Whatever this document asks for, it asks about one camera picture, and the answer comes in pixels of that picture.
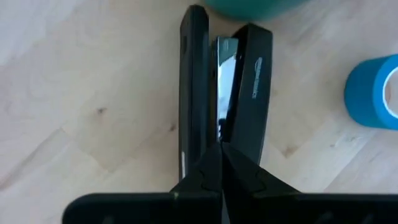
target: stapler logo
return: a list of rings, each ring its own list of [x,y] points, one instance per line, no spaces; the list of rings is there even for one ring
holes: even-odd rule
[[[254,79],[253,93],[251,95],[252,99],[256,99],[257,93],[259,92],[261,65],[262,65],[262,57],[259,57],[256,63],[254,64],[254,71],[256,72],[256,77]]]

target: wooden floor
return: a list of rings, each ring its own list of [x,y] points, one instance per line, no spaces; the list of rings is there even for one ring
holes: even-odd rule
[[[178,32],[195,2],[0,1],[0,223],[177,183]],[[304,192],[398,193],[398,132],[343,102],[357,63],[398,52],[397,8],[311,0],[259,23],[274,33],[262,167]],[[213,37],[242,25],[210,19]]]

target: tape roll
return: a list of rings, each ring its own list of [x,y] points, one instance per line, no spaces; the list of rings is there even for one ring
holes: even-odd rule
[[[398,55],[391,55],[364,61],[350,73],[345,104],[356,122],[372,128],[398,130],[398,115],[386,100],[387,83],[396,71]]]

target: light wood surface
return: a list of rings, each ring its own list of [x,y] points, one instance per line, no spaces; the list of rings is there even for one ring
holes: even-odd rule
[[[177,183],[178,32],[195,2],[0,1],[0,223]],[[398,193],[398,132],[343,103],[357,63],[398,52],[397,7],[311,0],[259,23],[275,40],[261,166],[305,192]],[[242,25],[209,13],[212,37]]]

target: green object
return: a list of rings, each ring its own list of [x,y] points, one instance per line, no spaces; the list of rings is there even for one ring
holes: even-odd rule
[[[205,0],[214,10],[244,21],[277,16],[308,0]]]

